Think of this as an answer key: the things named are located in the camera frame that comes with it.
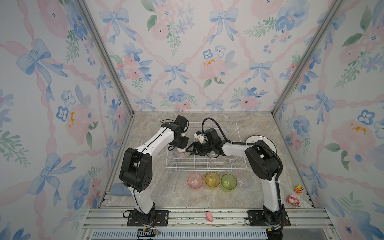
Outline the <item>yellow plastic cup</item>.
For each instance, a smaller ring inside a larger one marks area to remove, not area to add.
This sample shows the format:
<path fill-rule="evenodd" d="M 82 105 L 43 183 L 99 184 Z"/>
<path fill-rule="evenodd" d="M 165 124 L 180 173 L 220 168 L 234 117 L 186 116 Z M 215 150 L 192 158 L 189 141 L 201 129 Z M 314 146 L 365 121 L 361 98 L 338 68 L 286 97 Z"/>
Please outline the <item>yellow plastic cup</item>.
<path fill-rule="evenodd" d="M 205 183 L 210 188 L 216 188 L 221 183 L 221 177 L 218 173 L 209 172 L 205 175 Z"/>

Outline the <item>green plastic cup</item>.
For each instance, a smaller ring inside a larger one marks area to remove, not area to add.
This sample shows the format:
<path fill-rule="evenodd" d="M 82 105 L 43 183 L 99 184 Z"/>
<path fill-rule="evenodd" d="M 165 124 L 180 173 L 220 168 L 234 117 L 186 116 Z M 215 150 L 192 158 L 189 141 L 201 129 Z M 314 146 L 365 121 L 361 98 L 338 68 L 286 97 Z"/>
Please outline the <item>green plastic cup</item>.
<path fill-rule="evenodd" d="M 221 184 L 226 191 L 232 191 L 237 187 L 238 181 L 234 175 L 225 174 L 221 178 Z"/>

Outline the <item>striped ceramic bowl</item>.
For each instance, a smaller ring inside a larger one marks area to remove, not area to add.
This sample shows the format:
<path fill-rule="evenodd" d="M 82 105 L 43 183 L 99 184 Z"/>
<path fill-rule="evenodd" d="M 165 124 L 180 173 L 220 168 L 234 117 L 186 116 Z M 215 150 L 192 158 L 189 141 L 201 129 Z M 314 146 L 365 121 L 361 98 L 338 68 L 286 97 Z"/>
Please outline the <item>striped ceramic bowl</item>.
<path fill-rule="evenodd" d="M 173 154 L 178 159 L 186 159 L 190 156 L 191 153 L 187 152 L 185 149 L 174 148 Z"/>

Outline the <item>pink plastic cup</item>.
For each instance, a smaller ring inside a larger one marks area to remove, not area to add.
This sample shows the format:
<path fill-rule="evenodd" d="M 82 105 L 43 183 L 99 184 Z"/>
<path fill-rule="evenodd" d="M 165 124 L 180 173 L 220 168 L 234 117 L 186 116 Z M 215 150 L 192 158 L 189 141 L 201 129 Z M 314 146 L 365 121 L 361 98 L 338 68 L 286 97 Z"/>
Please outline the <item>pink plastic cup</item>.
<path fill-rule="evenodd" d="M 199 189 L 204 183 L 203 176 L 198 173 L 192 173 L 188 177 L 188 185 L 192 189 Z"/>

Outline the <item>clear glass cup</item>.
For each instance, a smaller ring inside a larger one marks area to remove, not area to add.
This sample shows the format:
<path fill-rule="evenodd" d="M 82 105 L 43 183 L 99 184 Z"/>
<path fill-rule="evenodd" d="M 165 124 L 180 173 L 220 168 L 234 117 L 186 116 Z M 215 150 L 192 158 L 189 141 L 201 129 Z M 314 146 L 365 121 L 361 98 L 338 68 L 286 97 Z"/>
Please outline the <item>clear glass cup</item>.
<path fill-rule="evenodd" d="M 238 175 L 237 180 L 238 180 L 238 185 L 244 189 L 250 188 L 253 184 L 252 177 L 246 174 Z"/>

